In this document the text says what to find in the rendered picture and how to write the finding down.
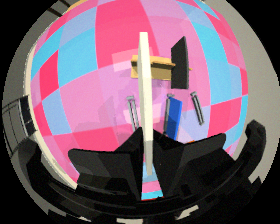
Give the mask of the tan flat board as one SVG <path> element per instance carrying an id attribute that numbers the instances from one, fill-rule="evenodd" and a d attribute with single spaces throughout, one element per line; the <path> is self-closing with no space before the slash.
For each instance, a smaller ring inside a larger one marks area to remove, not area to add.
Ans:
<path id="1" fill-rule="evenodd" d="M 131 61 L 131 77 L 139 78 L 139 74 L 137 74 L 137 56 L 136 54 L 132 54 Z M 167 79 L 170 81 L 171 79 L 171 68 L 172 66 L 176 66 L 176 64 L 171 63 L 171 58 L 162 58 L 150 56 L 151 62 L 151 78 L 157 79 Z"/>

